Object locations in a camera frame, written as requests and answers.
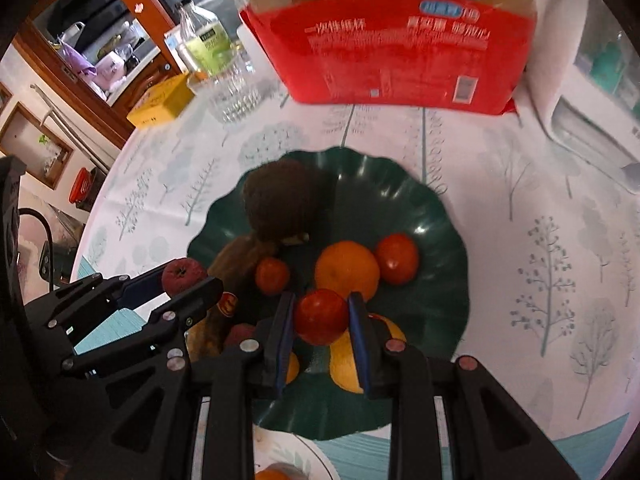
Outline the small orange-red fruit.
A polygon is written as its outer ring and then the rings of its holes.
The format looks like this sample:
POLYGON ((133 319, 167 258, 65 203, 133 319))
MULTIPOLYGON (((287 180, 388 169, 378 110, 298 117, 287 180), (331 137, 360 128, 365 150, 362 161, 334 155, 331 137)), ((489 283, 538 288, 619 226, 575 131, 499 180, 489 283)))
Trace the small orange-red fruit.
POLYGON ((256 472, 255 480, 292 480, 293 477, 283 468, 273 465, 256 472))

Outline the dark red wrinkled fruit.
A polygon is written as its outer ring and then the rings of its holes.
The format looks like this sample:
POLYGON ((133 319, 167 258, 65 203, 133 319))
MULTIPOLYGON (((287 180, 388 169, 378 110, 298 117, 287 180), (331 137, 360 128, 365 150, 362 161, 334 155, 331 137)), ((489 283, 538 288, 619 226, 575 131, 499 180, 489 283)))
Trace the dark red wrinkled fruit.
POLYGON ((174 298, 206 278, 207 271, 198 261, 192 258, 171 260, 163 270, 163 290, 174 298))

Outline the red cherry tomato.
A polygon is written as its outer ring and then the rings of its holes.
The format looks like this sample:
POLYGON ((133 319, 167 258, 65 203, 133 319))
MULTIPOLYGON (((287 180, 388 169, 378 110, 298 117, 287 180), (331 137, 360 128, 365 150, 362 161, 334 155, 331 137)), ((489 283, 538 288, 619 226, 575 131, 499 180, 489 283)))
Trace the red cherry tomato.
POLYGON ((346 301, 333 290, 308 292, 295 306, 295 333, 313 346, 333 344, 347 330, 348 321, 346 301))

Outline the orange tangerine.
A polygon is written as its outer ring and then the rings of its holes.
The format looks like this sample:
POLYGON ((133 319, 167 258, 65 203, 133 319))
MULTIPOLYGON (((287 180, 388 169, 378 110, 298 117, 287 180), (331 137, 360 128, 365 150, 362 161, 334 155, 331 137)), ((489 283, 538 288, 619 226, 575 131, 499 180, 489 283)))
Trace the orange tangerine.
POLYGON ((318 289, 336 292, 347 299, 360 292, 364 301, 378 291, 380 268, 367 247, 352 240, 342 240, 324 248, 314 265, 314 284, 318 289))

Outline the brown avocado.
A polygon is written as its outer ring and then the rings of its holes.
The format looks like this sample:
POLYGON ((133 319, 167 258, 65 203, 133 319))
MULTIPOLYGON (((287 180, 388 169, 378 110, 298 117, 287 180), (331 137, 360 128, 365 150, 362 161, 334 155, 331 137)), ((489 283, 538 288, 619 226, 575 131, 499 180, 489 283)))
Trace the brown avocado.
POLYGON ((248 223, 264 242, 284 243, 319 234, 326 227, 334 194, 332 174, 292 158, 250 171, 242 186, 248 223))

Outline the small yellow-orange kumquat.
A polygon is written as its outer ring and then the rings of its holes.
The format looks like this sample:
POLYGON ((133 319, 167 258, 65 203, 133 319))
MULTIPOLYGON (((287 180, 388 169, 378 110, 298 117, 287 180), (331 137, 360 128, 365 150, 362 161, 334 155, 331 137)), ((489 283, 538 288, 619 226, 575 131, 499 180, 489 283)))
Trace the small yellow-orange kumquat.
POLYGON ((299 374, 299 360, 294 352, 288 358, 288 369, 286 370, 285 383, 288 385, 294 382, 299 374))

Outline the red round container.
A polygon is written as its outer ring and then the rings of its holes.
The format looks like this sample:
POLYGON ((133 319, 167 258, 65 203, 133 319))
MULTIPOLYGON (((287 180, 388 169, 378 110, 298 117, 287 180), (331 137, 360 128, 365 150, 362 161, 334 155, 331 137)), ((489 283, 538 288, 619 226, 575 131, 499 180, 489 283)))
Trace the red round container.
POLYGON ((83 202, 89 195, 93 185, 93 172, 87 168, 81 168, 70 188, 68 201, 71 204, 79 204, 83 202))

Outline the large yellow orange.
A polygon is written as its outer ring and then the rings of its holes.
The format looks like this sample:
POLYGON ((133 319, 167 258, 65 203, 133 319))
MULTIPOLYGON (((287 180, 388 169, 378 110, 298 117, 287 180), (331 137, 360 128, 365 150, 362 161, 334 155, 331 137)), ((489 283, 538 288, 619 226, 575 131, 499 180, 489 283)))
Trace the large yellow orange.
POLYGON ((337 327, 341 327, 343 331, 340 336, 329 344, 330 359, 329 373, 337 387, 356 394, 363 394, 360 387, 354 352, 352 351, 352 341, 350 340, 348 330, 348 316, 343 312, 337 318, 337 327))

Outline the overripe brown banana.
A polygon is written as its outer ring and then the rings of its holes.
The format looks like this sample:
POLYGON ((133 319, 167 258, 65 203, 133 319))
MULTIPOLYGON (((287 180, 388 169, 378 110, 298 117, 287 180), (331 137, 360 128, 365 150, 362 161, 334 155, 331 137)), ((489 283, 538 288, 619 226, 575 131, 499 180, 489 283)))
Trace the overripe brown banana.
POLYGON ((241 235, 221 249, 207 273, 224 284, 222 296, 208 309, 206 318, 186 333, 186 348, 192 362, 219 356, 229 335, 240 302, 242 281, 255 273, 263 258, 276 252, 277 244, 261 240, 256 233, 241 235))

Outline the small red tomato left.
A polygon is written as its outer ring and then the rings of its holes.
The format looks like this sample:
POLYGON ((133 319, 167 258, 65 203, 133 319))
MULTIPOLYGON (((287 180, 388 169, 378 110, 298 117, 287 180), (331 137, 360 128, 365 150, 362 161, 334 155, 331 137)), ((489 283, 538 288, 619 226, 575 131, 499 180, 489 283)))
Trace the small red tomato left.
POLYGON ((288 265, 277 258, 260 260, 255 271, 255 283, 265 296, 276 296, 285 290, 291 278, 288 265))

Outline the yellow tin box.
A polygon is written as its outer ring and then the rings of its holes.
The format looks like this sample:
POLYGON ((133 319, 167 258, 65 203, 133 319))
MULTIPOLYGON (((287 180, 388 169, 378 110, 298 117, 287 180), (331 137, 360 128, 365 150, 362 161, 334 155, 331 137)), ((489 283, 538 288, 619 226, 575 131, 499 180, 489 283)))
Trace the yellow tin box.
POLYGON ((178 118, 194 98, 186 83, 188 78, 188 74, 181 74, 149 88, 128 113, 128 122, 143 129, 178 118))

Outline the clear drinking glass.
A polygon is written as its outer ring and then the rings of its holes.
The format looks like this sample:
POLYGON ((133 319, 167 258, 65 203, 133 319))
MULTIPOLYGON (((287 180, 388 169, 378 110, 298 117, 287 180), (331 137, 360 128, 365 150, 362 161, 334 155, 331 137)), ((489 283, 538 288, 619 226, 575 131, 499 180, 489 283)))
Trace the clear drinking glass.
POLYGON ((214 117, 220 122, 238 122, 262 102, 255 74, 235 55, 216 75, 202 81, 214 117))

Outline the clear bottle green label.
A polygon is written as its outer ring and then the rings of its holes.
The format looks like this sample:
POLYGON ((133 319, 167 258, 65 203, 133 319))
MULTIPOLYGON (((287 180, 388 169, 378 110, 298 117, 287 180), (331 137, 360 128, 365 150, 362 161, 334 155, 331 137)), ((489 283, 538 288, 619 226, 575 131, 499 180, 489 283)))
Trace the clear bottle green label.
POLYGON ((232 42, 217 15, 197 6, 193 0, 177 3, 180 37, 198 68, 209 77, 217 77, 231 64, 232 42))

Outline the white countertop sterilizer cabinet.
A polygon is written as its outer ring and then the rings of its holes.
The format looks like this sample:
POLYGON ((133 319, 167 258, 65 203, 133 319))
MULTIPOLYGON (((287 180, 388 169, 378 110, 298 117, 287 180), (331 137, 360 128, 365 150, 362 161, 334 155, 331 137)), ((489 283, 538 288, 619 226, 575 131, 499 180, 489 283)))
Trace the white countertop sterilizer cabinet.
POLYGON ((603 0, 544 0, 526 68, 548 137, 639 192, 639 52, 603 0))

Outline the red paper cup package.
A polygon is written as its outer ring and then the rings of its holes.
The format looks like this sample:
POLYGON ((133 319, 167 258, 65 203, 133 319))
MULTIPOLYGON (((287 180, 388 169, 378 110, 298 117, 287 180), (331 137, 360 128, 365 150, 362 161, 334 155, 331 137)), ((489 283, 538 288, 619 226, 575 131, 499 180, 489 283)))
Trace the red paper cup package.
POLYGON ((550 0, 234 0, 292 98, 499 115, 550 0))

